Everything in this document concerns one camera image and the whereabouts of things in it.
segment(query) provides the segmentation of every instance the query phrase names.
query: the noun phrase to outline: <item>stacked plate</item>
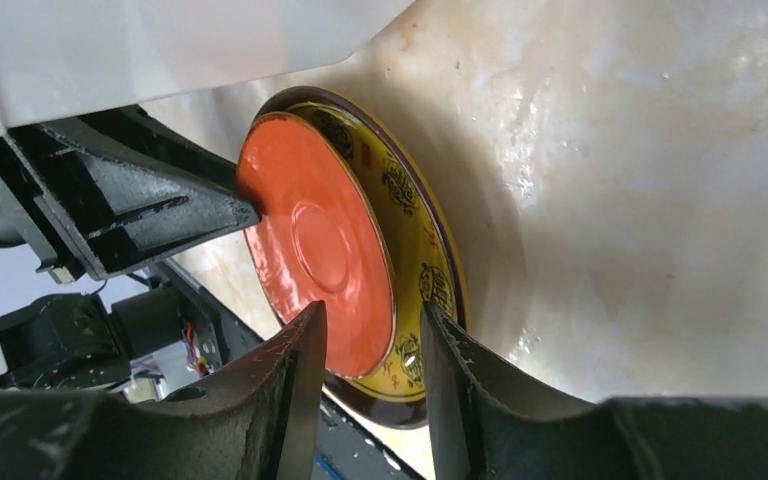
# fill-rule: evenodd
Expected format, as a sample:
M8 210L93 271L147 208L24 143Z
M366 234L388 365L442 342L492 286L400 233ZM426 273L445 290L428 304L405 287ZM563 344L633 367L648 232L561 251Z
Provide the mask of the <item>stacked plate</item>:
M454 242L414 162L354 103L294 87L261 108L237 182L263 212L245 236L278 319L326 302L326 387L376 423L423 425L422 302L469 325Z

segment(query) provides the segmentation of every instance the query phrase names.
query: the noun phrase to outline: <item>orange plate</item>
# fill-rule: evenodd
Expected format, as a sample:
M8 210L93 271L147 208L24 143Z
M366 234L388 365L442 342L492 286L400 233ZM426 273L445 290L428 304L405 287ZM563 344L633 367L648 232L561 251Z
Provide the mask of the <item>orange plate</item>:
M245 231L260 283L282 322L325 300L325 367L369 374L393 342L389 257L366 197L330 143L287 113L257 119L237 166L237 184L260 202Z

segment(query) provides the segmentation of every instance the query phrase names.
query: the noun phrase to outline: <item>glossy surface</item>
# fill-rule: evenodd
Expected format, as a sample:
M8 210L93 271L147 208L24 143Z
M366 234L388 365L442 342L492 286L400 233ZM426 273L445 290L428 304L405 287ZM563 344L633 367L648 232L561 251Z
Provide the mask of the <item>glossy surface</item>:
M263 220L245 236L278 318L325 300L326 368L358 377L378 367L393 343L391 267L339 154L301 118L267 114L246 138L237 183L262 208Z
M335 146L369 198L395 274L395 342L370 375L344 381L326 375L330 392L381 425L425 423L425 378L420 351L422 302L434 299L467 325L467 295L456 247L436 199L413 160L360 106L317 88L285 90L262 112L284 110L308 120Z
M339 65L153 111L223 153L297 84L404 143L519 368L592 401L768 395L768 0L420 0ZM257 324L231 250L183 258ZM420 431L374 431L430 471Z
M0 135L338 62L411 1L3 0Z

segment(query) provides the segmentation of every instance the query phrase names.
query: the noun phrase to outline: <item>yellow plate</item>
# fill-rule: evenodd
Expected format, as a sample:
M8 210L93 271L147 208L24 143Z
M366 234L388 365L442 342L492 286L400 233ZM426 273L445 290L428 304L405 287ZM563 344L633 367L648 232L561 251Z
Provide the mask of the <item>yellow plate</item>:
M469 328L462 268L437 201L405 150L345 98L295 87L270 99L258 116L276 110L309 121L346 160L378 219L395 272L393 348L370 375L349 380L326 374L325 384L376 423L420 426L426 420L419 342L422 302L435 300Z

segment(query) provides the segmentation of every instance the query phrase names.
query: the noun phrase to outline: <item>floor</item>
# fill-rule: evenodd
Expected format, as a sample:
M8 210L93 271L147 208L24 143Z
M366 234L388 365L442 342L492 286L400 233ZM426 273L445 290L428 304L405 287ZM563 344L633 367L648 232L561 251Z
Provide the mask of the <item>floor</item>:
M298 84L411 151L472 333L522 370L594 401L768 395L768 0L419 0L341 64L146 106L236 161ZM277 330L241 235L179 261ZM427 475L424 432L377 434Z

